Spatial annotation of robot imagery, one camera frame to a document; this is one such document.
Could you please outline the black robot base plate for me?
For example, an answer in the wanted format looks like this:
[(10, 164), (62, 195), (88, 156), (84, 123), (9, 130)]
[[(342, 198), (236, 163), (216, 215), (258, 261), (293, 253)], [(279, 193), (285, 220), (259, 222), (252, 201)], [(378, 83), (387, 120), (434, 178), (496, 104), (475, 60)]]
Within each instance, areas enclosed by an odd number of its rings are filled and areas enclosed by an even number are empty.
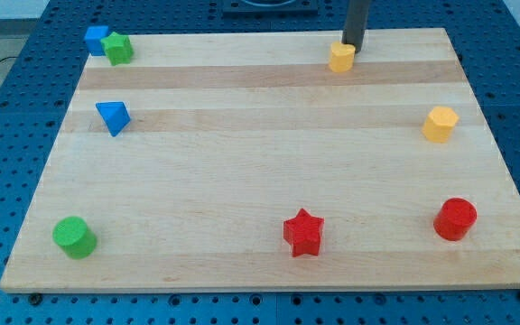
[(224, 0), (222, 15), (234, 17), (241, 14), (315, 14), (318, 0)]

